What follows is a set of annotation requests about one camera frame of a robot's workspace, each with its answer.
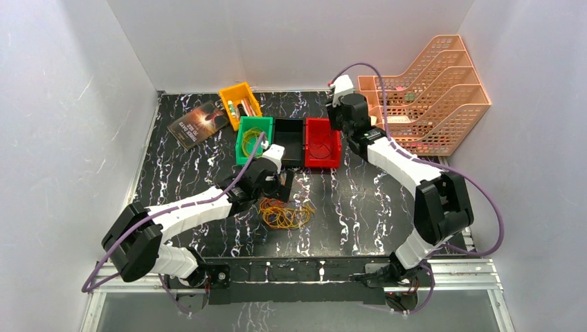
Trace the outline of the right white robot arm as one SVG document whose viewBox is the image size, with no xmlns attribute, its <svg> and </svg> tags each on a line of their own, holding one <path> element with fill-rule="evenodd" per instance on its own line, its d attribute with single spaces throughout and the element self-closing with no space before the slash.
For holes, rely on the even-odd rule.
<svg viewBox="0 0 587 332">
<path fill-rule="evenodd" d="M 473 223 L 464 178 L 408 153 L 373 126 L 366 98 L 358 93 L 333 97 L 326 104 L 330 126 L 340 131 L 348 147 L 366 162 L 392 176 L 413 196 L 413 229 L 374 273 L 352 276 L 368 284 L 374 279 L 408 286 L 422 270 L 420 264 L 454 235 Z"/>
</svg>

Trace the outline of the black plastic bin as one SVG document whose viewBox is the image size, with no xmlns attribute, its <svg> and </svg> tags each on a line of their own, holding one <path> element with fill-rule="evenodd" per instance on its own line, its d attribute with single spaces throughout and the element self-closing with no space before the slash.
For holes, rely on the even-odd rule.
<svg viewBox="0 0 587 332">
<path fill-rule="evenodd" d="M 273 144 L 284 147 L 283 167 L 303 167 L 305 161 L 305 120 L 274 118 Z"/>
</svg>

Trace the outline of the red plastic bin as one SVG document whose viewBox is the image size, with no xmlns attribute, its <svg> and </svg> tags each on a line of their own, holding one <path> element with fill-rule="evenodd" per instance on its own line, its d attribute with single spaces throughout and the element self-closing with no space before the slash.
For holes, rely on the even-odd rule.
<svg viewBox="0 0 587 332">
<path fill-rule="evenodd" d="M 337 169 L 341 153 L 340 131 L 330 128 L 328 118 L 305 119 L 305 167 Z"/>
</svg>

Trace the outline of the green plastic bin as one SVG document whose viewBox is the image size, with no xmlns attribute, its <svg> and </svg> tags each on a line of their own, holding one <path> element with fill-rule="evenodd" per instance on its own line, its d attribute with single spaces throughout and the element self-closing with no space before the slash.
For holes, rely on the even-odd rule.
<svg viewBox="0 0 587 332">
<path fill-rule="evenodd" d="M 264 140 L 269 145 L 273 143 L 274 119 L 272 117 L 243 117 L 235 143 L 235 163 L 244 165 L 251 155 L 257 140 L 262 132 Z"/>
</svg>

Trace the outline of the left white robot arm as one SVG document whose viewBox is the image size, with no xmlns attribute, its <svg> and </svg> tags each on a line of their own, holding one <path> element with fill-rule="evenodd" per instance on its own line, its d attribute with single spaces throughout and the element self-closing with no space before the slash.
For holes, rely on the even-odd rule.
<svg viewBox="0 0 587 332">
<path fill-rule="evenodd" d="M 228 266 L 210 264 L 195 249 L 166 242 L 205 223 L 245 212 L 261 198 L 287 202 L 294 174 L 261 157 L 206 191 L 175 203 L 155 207 L 131 203 L 102 238 L 102 248 L 124 282 L 156 273 L 176 277 L 191 288 L 205 282 L 225 287 Z M 226 279 L 219 280 L 219 274 Z"/>
</svg>

